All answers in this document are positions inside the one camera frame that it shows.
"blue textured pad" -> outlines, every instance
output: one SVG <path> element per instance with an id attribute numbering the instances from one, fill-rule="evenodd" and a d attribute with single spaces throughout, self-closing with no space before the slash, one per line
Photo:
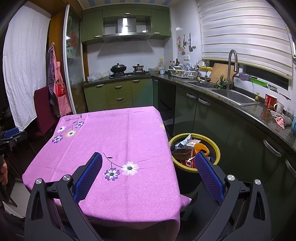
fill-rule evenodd
<path id="1" fill-rule="evenodd" d="M 194 162 L 195 167 L 197 168 L 198 173 L 212 199 L 221 204 L 221 202 L 224 200 L 223 184 L 201 153 L 197 153 L 195 155 Z"/>
<path id="2" fill-rule="evenodd" d="M 102 163 L 102 155 L 100 153 L 96 154 L 90 164 L 84 170 L 83 174 L 78 179 L 75 185 L 75 194 L 73 196 L 73 199 L 76 201 L 77 204 L 79 203 L 79 201 L 86 198 L 94 180 L 96 179 L 96 176 L 101 170 Z"/>
<path id="3" fill-rule="evenodd" d="M 10 137 L 12 137 L 12 136 L 14 136 L 14 135 L 16 135 L 18 133 L 19 133 L 19 129 L 17 127 L 15 127 L 15 128 L 13 128 L 13 129 L 11 129 L 9 131 L 6 131 L 3 136 L 5 138 L 10 138 Z"/>

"white cloth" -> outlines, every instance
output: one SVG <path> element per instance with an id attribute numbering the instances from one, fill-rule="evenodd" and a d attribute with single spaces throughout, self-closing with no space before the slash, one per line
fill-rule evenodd
<path id="1" fill-rule="evenodd" d="M 3 75 L 9 106 L 20 131 L 37 115 L 34 91 L 46 86 L 46 38 L 50 14 L 27 2 L 11 19 L 3 48 Z"/>

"window blind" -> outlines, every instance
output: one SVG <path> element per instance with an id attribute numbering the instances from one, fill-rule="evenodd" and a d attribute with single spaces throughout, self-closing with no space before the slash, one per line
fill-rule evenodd
<path id="1" fill-rule="evenodd" d="M 238 62 L 292 78 L 292 51 L 285 22 L 266 0 L 197 0 L 202 57 Z"/>

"table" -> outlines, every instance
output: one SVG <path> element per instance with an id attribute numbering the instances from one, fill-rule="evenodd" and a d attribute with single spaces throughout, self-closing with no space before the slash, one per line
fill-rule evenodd
<path id="1" fill-rule="evenodd" d="M 165 238 L 175 240 L 179 213 L 191 200 L 179 192 L 166 131 L 154 107 L 62 117 L 23 182 L 32 189 L 38 178 L 57 181 L 94 152 L 103 156 L 103 166 L 79 203 L 90 222 L 134 229 L 166 222 Z"/>

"stainless steel pot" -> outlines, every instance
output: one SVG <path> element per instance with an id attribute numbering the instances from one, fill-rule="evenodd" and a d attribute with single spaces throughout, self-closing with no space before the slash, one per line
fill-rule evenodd
<path id="1" fill-rule="evenodd" d="M 133 66 L 135 71 L 143 71 L 144 65 L 137 64 L 137 66 Z"/>
<path id="2" fill-rule="evenodd" d="M 116 74 L 116 73 L 124 73 L 124 71 L 126 70 L 126 66 L 124 64 L 117 63 L 116 65 L 113 65 L 110 70 L 114 74 Z"/>

